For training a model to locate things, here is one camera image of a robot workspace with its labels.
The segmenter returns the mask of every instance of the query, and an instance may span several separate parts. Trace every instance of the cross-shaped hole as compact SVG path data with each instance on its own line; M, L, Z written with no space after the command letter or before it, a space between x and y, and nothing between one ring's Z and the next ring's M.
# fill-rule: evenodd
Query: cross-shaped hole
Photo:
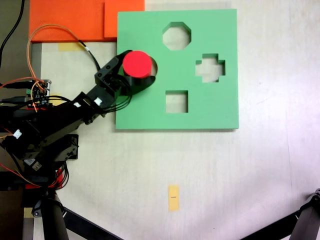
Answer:
M203 54L202 60L195 61L195 75L201 76L203 83L217 83L226 75L225 61L219 60L218 54Z

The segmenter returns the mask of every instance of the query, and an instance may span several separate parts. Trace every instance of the robotic arm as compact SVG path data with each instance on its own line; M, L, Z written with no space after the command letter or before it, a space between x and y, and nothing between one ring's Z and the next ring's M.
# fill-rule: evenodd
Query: robotic arm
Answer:
M122 75L121 67L125 51L102 67L95 75L96 86L87 94L81 92L74 100L37 113L17 114L8 111L1 114L0 126L11 130L2 142L6 150L24 162L30 175L40 175L52 183L55 172L68 159L77 159L78 135L70 134L81 124L91 124L99 115L125 108L132 95L151 86L156 78L137 78ZM125 100L117 102L118 97Z

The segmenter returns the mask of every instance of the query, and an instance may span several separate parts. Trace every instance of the white label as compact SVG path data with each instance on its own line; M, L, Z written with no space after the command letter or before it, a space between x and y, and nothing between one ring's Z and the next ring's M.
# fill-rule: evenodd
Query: white label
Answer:
M20 136L22 135L22 133L20 132L20 129L18 129L17 131L15 131L15 133L13 134L13 136L18 139L20 138Z
M94 102L95 102L98 106L100 106L101 103L102 103L102 100L97 97L97 98L94 100Z
M28 164L29 166L30 166L31 164L33 164L34 161L35 161L34 158L32 158L32 159L25 159L25 160L24 160L24 162L25 162L26 164Z
M41 167L42 165L38 161L32 166L32 168L36 171L38 171Z
M78 103L78 102L75 102L73 105L75 105L77 108L81 107L80 103Z

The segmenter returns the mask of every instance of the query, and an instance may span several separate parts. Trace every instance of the square hole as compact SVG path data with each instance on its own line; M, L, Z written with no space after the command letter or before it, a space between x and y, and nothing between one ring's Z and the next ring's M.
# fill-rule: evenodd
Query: square hole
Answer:
M166 91L165 112L183 114L188 112L188 91Z

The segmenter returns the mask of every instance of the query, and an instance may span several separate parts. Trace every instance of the yellow tape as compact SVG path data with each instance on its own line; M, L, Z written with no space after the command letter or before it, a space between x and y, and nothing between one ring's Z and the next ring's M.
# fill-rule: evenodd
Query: yellow tape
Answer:
M23 209L23 212L24 212L24 218L25 219L30 219L30 218L33 218L34 216L32 215L32 207L25 207Z
M50 95L51 96L61 96L59 93L50 93ZM63 104L64 101L49 99L49 103L51 103L53 106L58 106L60 104Z
M169 211L174 212L179 210L179 186L178 185L169 185L168 188L168 202L169 202Z
M80 42L59 42L58 43L59 52L78 52L86 51Z

